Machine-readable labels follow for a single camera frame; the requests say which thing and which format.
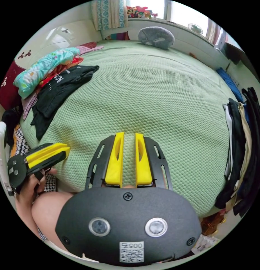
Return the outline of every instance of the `person's leg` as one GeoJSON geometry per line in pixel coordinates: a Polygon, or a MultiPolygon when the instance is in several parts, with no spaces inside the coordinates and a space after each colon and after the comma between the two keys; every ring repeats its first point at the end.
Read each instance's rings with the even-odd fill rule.
{"type": "Polygon", "coordinates": [[[59,240],[55,227],[64,204],[73,196],[68,192],[45,192],[32,206],[32,217],[46,238],[57,247],[67,251],[59,240]]]}

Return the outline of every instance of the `green bedspread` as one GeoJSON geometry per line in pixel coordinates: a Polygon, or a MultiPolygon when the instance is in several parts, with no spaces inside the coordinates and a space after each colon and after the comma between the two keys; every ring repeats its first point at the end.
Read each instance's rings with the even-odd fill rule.
{"type": "Polygon", "coordinates": [[[56,166],[58,178],[81,191],[101,140],[125,132],[123,183],[135,183],[135,132],[159,143],[174,190],[197,214],[212,213],[222,190],[229,138],[223,103],[235,99],[211,68],[176,50],[135,41],[102,41],[102,50],[84,54],[81,65],[99,65],[90,82],[59,108],[39,142],[30,126],[32,110],[20,125],[30,147],[62,142],[71,147],[56,166]]]}

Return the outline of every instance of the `qr code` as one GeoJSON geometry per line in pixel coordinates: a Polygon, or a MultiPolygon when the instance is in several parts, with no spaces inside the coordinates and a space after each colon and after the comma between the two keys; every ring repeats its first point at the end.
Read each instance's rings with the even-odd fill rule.
{"type": "Polygon", "coordinates": [[[144,242],[120,242],[120,262],[144,262],[144,242]]]}

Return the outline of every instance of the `teal patterned curtain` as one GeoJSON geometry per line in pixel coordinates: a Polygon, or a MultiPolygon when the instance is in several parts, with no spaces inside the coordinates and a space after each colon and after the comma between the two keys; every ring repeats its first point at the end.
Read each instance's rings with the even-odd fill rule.
{"type": "Polygon", "coordinates": [[[126,0],[93,0],[91,10],[96,30],[128,26],[126,0]]]}

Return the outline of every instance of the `person's hand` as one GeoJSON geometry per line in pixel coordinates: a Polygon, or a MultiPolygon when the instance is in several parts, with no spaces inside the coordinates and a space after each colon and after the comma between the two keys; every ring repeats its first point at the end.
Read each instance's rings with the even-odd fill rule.
{"type": "MultiPolygon", "coordinates": [[[[23,207],[32,207],[34,200],[36,199],[37,194],[40,194],[44,191],[46,178],[45,171],[42,170],[43,178],[39,181],[34,174],[32,174],[23,184],[20,194],[16,194],[17,202],[23,207]]],[[[57,170],[51,168],[48,172],[49,174],[56,174],[57,170]]]]}

